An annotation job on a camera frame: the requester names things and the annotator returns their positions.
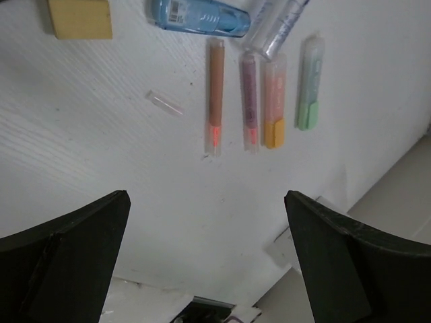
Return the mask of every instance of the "wooden block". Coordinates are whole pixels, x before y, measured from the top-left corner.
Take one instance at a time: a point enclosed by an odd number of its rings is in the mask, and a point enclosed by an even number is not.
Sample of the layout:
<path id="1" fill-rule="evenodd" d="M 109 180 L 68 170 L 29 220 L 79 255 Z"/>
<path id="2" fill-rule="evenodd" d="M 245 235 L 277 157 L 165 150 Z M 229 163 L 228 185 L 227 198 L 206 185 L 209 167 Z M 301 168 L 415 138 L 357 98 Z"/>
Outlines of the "wooden block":
<path id="1" fill-rule="evenodd" d="M 108 0 L 48 0 L 58 39 L 112 39 Z"/>

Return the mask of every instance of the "orange highlighter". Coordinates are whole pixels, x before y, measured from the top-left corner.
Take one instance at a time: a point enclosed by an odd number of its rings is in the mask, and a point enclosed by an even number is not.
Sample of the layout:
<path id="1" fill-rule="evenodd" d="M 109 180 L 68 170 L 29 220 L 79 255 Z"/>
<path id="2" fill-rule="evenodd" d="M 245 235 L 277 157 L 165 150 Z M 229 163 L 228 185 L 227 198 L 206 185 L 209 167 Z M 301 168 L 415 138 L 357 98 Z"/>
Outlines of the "orange highlighter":
<path id="1" fill-rule="evenodd" d="M 222 154 L 222 107 L 224 82 L 224 41 L 210 40 L 209 58 L 209 125 L 207 152 L 214 157 Z"/>
<path id="2" fill-rule="evenodd" d="M 284 104 L 286 94 L 287 56 L 265 64 L 265 145 L 268 149 L 284 145 Z"/>

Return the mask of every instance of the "white table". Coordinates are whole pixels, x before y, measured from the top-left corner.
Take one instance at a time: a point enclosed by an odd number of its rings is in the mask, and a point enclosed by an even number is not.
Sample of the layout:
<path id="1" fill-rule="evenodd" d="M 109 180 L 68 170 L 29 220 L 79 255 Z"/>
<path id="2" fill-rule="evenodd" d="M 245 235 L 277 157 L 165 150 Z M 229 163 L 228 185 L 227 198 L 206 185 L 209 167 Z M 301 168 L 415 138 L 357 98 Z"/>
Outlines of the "white table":
<path id="1" fill-rule="evenodd" d="M 229 43 L 219 159 L 203 152 L 205 37 L 149 25 L 141 0 L 111 0 L 113 41 L 59 41 L 43 2 L 0 4 L 0 236 L 126 189 L 116 276 L 255 303 L 288 269 L 265 252 L 288 225 L 287 191 L 318 197 L 343 172 L 351 207 L 424 133 L 431 1 L 409 2 L 312 0 L 285 47 L 286 145 L 254 157 Z M 294 128 L 299 47 L 316 31 L 327 43 L 321 116 L 304 133 Z M 186 114 L 150 104 L 151 89 Z"/>

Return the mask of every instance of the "barcode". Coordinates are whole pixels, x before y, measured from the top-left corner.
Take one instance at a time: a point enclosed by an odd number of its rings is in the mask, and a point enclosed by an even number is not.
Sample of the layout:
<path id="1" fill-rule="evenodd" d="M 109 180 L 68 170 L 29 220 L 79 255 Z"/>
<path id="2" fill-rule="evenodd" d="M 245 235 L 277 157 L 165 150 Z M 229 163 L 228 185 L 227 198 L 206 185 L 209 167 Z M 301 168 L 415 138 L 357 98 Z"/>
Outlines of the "barcode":
<path id="1" fill-rule="evenodd" d="M 177 22 L 179 8 L 180 3 L 178 1 L 172 1 L 170 5 L 169 22 Z"/>

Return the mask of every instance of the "white label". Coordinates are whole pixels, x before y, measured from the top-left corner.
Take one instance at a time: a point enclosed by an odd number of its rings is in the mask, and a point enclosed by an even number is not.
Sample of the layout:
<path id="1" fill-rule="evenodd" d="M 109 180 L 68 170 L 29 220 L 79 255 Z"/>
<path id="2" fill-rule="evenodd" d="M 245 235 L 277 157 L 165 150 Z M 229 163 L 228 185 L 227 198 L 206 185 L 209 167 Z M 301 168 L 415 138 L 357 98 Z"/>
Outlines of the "white label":
<path id="1" fill-rule="evenodd" d="M 185 22 L 186 13 L 187 6 L 183 1 L 172 0 L 170 2 L 169 24 L 182 26 Z"/>

